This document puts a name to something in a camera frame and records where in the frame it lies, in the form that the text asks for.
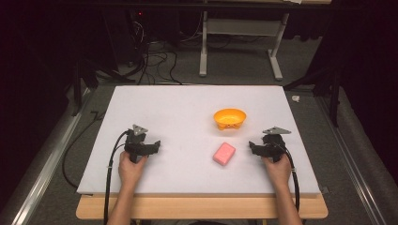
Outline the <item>aluminium rail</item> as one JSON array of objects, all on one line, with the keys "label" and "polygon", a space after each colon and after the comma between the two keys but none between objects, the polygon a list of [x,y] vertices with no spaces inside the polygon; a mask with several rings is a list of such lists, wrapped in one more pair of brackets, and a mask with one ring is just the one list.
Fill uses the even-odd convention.
[{"label": "aluminium rail", "polygon": [[375,195],[371,191],[368,183],[365,181],[365,178],[360,171],[359,164],[351,154],[351,150],[343,137],[342,131],[336,127],[329,118],[329,106],[327,102],[322,97],[317,97],[315,101],[328,122],[333,137],[337,142],[345,169],[353,183],[368,218],[371,220],[373,225],[387,225],[380,207],[375,201]]},{"label": "aluminium rail", "polygon": [[57,122],[8,201],[9,212],[5,213],[8,219],[6,225],[26,225],[34,214],[81,119],[81,110],[91,96],[92,91],[85,88],[82,106],[76,115],[73,113],[73,102],[69,103],[67,111]]}]

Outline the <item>person's right hand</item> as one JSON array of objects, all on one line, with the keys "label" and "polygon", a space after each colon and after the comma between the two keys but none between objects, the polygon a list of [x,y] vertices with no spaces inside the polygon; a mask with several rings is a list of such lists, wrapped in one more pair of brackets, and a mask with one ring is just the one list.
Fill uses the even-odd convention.
[{"label": "person's right hand", "polygon": [[277,189],[286,188],[291,174],[291,166],[288,157],[282,155],[277,162],[273,162],[267,157],[263,157],[262,160],[266,165],[272,185]]}]

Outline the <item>pink soap bar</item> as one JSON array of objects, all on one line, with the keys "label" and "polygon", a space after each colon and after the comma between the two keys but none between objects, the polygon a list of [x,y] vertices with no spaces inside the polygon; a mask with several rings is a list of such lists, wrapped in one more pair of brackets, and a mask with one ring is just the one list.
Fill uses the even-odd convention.
[{"label": "pink soap bar", "polygon": [[224,142],[213,155],[213,160],[220,165],[225,166],[228,164],[235,152],[236,148],[234,146],[227,142]]}]

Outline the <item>person's left hand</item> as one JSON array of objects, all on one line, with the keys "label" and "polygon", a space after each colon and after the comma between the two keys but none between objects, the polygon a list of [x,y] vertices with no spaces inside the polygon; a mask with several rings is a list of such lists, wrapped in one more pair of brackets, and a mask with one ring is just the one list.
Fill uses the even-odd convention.
[{"label": "person's left hand", "polygon": [[130,161],[130,154],[126,151],[122,152],[119,157],[118,172],[121,179],[121,187],[134,189],[139,182],[147,156],[143,156],[137,163]]}]

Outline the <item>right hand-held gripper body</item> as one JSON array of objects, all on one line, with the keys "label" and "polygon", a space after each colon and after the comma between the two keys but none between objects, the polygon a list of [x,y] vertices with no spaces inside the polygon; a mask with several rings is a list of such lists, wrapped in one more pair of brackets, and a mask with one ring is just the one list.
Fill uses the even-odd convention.
[{"label": "right hand-held gripper body", "polygon": [[267,158],[272,158],[273,162],[278,162],[282,155],[290,158],[290,153],[285,146],[283,134],[290,134],[290,131],[281,127],[271,127],[263,131],[265,136],[262,138],[266,147]]}]

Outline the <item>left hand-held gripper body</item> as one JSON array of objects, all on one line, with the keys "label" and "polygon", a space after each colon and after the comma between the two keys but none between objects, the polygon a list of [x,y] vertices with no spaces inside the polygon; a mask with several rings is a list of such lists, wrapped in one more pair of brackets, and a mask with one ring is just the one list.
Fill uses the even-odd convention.
[{"label": "left hand-held gripper body", "polygon": [[130,161],[137,162],[137,158],[142,155],[141,150],[144,148],[144,140],[147,129],[132,125],[132,129],[128,130],[128,136],[125,141],[125,151],[130,154]]}]

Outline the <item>orange plastic bowl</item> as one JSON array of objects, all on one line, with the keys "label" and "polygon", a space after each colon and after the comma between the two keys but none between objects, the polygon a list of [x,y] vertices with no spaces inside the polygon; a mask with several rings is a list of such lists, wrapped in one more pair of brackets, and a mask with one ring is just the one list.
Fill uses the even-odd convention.
[{"label": "orange plastic bowl", "polygon": [[240,109],[222,109],[214,113],[213,119],[219,130],[239,129],[246,119],[246,113]]}]

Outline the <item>black metal stand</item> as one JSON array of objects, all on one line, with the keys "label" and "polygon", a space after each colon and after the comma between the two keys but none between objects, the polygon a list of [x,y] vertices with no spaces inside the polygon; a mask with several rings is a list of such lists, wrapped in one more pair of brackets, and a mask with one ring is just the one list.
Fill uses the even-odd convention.
[{"label": "black metal stand", "polygon": [[300,85],[313,84],[315,97],[329,97],[329,119],[335,127],[338,127],[337,110],[339,105],[339,92],[342,68],[338,65],[326,66],[315,72],[311,72],[283,87],[290,91]]},{"label": "black metal stand", "polygon": [[83,109],[83,87],[85,84],[88,90],[96,90],[99,86],[97,74],[100,72],[105,78],[110,78],[123,83],[135,83],[135,80],[122,76],[115,70],[101,67],[88,59],[78,60],[73,67],[73,116],[76,116]]}]

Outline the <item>white foam mat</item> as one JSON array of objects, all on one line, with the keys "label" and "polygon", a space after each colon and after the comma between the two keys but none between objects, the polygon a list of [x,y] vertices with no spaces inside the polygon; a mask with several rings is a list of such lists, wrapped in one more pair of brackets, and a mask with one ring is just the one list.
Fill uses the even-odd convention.
[{"label": "white foam mat", "polygon": [[[219,130],[213,119],[222,109],[240,109],[246,119],[239,129]],[[268,85],[118,86],[111,98],[83,178],[80,193],[120,189],[114,149],[133,124],[147,129],[147,143],[161,141],[149,157],[136,189],[139,194],[270,194],[273,191],[260,157],[249,142],[262,142],[263,131],[290,131],[283,140],[298,178],[289,186],[303,195],[319,187],[284,90]],[[227,165],[213,160],[222,143],[236,148]]]}]

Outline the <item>white metal desk frame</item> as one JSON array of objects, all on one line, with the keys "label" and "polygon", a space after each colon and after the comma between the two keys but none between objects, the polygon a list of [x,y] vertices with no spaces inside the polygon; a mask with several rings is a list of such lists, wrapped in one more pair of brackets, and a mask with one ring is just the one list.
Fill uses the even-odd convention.
[{"label": "white metal desk frame", "polygon": [[281,81],[283,79],[283,74],[277,60],[277,52],[281,45],[288,19],[289,13],[284,13],[279,21],[209,19],[205,11],[202,21],[202,47],[200,53],[199,76],[205,77],[207,75],[208,35],[275,37],[274,46],[272,49],[268,49],[267,53],[274,79],[276,81]]}]

